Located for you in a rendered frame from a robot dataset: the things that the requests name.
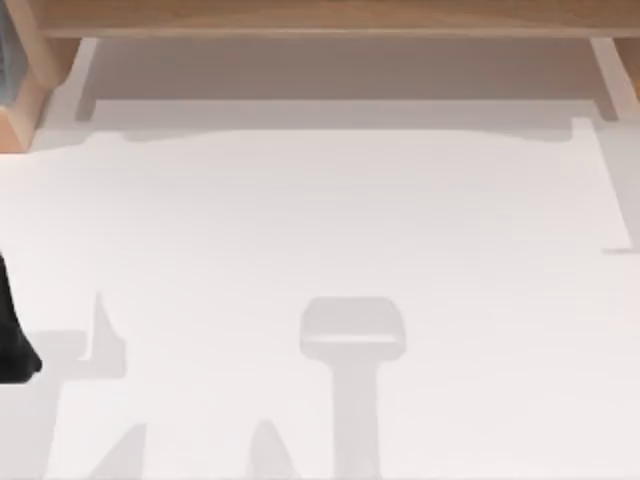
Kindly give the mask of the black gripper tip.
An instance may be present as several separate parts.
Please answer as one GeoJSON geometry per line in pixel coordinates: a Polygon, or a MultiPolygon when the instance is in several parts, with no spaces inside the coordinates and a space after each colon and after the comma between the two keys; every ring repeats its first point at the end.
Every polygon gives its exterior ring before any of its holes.
{"type": "Polygon", "coordinates": [[[24,384],[43,362],[18,320],[4,257],[0,253],[0,384],[24,384]]]}

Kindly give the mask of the wooden cupboard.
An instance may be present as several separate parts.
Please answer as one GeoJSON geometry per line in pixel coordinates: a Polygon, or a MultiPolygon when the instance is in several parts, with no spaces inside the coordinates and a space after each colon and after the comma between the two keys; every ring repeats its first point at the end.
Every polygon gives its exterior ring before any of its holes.
{"type": "Polygon", "coordinates": [[[27,60],[36,125],[79,50],[95,58],[71,115],[100,101],[409,100],[595,87],[606,39],[640,108],[640,0],[0,0],[27,60]]]}

